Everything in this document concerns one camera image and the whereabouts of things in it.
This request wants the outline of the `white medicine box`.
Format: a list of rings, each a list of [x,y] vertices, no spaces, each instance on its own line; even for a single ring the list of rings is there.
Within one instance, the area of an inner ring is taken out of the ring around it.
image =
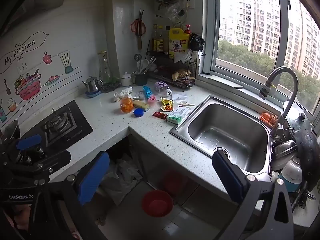
[[[191,112],[189,107],[179,105],[175,110],[167,115],[166,121],[178,125]]]

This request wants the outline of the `blue bottle cap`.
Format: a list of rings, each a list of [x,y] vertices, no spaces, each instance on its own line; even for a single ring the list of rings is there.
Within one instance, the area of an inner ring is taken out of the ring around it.
[[[141,108],[137,108],[133,111],[133,114],[137,118],[142,117],[144,115],[144,110]]]

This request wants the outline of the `orange plastic cup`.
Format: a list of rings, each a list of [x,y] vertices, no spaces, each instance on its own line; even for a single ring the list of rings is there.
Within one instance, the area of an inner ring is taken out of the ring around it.
[[[133,100],[128,96],[124,97],[120,101],[120,109],[123,113],[131,113],[134,108]]]

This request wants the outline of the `yellow scrub brush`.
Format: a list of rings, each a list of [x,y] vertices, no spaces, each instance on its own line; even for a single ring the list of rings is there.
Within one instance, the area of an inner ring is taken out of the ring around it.
[[[142,109],[145,112],[150,108],[149,104],[143,102],[142,100],[133,100],[133,106],[135,108]]]

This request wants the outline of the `red chili sauce packet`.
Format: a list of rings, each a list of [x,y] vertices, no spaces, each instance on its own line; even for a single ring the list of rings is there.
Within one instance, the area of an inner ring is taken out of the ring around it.
[[[160,118],[162,120],[166,120],[166,118],[167,118],[167,114],[161,113],[161,112],[158,112],[158,111],[154,112],[152,116]]]

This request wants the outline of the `yellow sauce packet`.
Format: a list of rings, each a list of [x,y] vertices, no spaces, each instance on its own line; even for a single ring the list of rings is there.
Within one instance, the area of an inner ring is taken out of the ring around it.
[[[172,112],[173,108],[173,101],[168,98],[161,98],[161,110],[164,112]]]

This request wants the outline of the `white paper towel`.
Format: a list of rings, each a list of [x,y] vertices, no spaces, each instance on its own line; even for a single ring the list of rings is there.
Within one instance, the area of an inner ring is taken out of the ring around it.
[[[172,93],[171,99],[174,102],[187,102],[188,101],[188,96],[185,93]]]

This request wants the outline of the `blue pink plastic wrapper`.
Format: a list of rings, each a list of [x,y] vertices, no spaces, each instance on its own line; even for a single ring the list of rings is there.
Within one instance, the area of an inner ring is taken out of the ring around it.
[[[143,86],[143,92],[147,102],[156,101],[156,97],[149,86]]]

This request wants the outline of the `purple grape juice bottle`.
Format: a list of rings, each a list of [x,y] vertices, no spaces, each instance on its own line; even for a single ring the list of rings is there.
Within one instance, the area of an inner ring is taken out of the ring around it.
[[[169,97],[172,94],[170,87],[163,81],[158,81],[155,83],[155,90],[158,95],[163,97]]]

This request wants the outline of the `red trash bucket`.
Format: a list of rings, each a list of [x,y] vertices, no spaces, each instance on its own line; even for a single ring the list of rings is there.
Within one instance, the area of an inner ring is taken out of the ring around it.
[[[145,194],[142,198],[142,210],[149,216],[160,218],[171,213],[173,209],[171,196],[161,190],[153,190]]]

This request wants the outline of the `large white sack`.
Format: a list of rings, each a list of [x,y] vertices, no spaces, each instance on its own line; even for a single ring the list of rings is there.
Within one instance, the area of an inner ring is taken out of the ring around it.
[[[116,206],[119,206],[142,179],[138,167],[130,157],[125,155],[123,159],[110,161],[100,187],[111,197]]]

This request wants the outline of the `black gas stove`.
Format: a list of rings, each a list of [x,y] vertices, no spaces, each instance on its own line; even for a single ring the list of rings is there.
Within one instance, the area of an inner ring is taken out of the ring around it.
[[[73,100],[59,109],[54,109],[50,115],[29,129],[22,139],[39,135],[41,142],[35,149],[49,156],[68,149],[92,132],[93,128]]]

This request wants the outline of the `blue white bowl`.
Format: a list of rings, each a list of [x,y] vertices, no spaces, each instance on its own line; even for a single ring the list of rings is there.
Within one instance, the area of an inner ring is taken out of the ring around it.
[[[302,182],[303,172],[300,166],[300,159],[297,157],[289,160],[281,170],[279,178],[284,181],[289,193],[295,192]]]

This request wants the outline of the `steel pot in rack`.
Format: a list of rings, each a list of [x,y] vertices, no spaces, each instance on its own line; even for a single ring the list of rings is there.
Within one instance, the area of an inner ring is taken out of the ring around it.
[[[288,140],[274,148],[271,170],[280,171],[286,163],[297,155],[297,145],[294,140]]]

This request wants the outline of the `stainless steel sink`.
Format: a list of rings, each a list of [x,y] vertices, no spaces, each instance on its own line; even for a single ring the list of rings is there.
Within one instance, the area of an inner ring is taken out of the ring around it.
[[[212,95],[206,97],[170,134],[208,157],[223,150],[244,174],[270,179],[272,138],[256,117]]]

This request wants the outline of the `orange sponge cloth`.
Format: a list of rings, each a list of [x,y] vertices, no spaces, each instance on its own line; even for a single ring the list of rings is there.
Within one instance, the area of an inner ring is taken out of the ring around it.
[[[259,119],[269,128],[272,128],[278,121],[275,114],[261,113]]]

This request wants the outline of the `black wok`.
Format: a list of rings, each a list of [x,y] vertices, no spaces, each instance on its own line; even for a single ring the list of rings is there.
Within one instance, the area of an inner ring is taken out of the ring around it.
[[[319,181],[319,144],[316,136],[306,129],[295,131],[297,157],[307,182],[308,191],[312,191]]]

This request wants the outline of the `blue saucer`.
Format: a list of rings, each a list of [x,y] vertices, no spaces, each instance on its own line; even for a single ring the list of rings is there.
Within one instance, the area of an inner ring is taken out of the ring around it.
[[[90,92],[88,92],[88,91],[85,92],[85,95],[86,95],[87,97],[89,97],[89,98],[94,98],[94,97],[96,97],[96,96],[98,96],[98,95],[100,95],[100,94],[101,94],[101,91],[97,91],[97,92],[94,92],[94,93],[90,93]]]

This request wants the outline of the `stainless steel teapot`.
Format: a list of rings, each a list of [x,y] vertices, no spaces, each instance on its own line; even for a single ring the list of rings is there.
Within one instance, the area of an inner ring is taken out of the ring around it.
[[[103,82],[99,80],[96,76],[89,76],[86,81],[82,81],[87,89],[87,93],[96,94],[101,91]]]

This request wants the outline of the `steel wool scrubber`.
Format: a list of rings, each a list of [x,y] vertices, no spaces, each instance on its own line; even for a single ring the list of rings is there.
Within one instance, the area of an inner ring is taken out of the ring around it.
[[[115,83],[108,83],[108,84],[104,84],[101,88],[101,91],[103,93],[109,93],[114,91],[115,89],[119,88],[121,86],[120,82],[115,82]]]

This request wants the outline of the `white rubber glove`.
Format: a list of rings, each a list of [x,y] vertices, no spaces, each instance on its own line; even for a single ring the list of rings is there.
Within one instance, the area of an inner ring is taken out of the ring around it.
[[[132,87],[128,87],[128,88],[123,89],[120,93],[114,93],[114,95],[113,95],[114,102],[118,102],[123,98],[133,99],[133,97],[131,95],[132,90],[133,90]]]

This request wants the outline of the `small white card packet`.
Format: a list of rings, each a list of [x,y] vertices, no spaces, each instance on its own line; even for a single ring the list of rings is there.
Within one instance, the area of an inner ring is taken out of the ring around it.
[[[133,100],[143,101],[145,100],[145,95],[143,91],[138,91],[132,95]]]

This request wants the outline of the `glass carafe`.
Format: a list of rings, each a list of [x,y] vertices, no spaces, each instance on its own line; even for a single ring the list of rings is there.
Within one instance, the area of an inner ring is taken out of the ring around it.
[[[111,84],[113,81],[113,74],[109,66],[107,51],[103,50],[98,53],[99,56],[99,77],[103,84]]]

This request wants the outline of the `white ceramic sugar pot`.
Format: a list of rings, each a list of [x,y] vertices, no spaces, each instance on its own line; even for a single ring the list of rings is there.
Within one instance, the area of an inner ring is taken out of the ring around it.
[[[134,77],[134,73],[127,73],[125,72],[122,76],[121,76],[121,85],[123,87],[127,87],[127,86],[131,86],[134,84],[133,81],[133,77]]]

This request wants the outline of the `dark green utensil mug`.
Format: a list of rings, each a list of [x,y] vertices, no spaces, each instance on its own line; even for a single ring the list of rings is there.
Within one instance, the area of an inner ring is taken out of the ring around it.
[[[138,74],[134,73],[133,83],[137,86],[144,86],[148,82],[148,75],[146,73]]]

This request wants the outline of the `ginger root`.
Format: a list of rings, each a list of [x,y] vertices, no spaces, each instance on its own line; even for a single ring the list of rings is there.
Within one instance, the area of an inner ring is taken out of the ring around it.
[[[191,71],[187,69],[179,69],[171,75],[173,81],[177,81],[179,79],[188,79],[191,75]]]

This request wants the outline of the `black plastic bag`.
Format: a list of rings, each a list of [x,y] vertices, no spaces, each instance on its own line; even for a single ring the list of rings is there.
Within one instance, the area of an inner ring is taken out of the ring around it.
[[[188,48],[191,51],[201,51],[204,49],[205,40],[196,33],[191,33],[188,40]]]

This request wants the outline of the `yellow detergent jug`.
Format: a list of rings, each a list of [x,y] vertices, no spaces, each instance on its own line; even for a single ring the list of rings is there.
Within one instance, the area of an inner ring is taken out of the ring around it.
[[[189,35],[181,28],[169,30],[169,57],[174,58],[177,54],[184,54],[188,50]]]

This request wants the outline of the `dark sauce bottle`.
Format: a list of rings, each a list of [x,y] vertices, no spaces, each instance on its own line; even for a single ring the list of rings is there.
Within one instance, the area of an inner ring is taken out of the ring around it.
[[[168,55],[170,25],[153,25],[152,51]]]

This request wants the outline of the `red handled scissors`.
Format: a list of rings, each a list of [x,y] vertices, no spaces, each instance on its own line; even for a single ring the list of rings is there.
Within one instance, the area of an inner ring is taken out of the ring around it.
[[[138,50],[142,49],[142,36],[146,32],[146,26],[142,20],[144,11],[139,10],[138,18],[135,19],[134,22],[131,23],[130,29],[133,33],[135,33],[135,36],[137,38],[137,48]]]

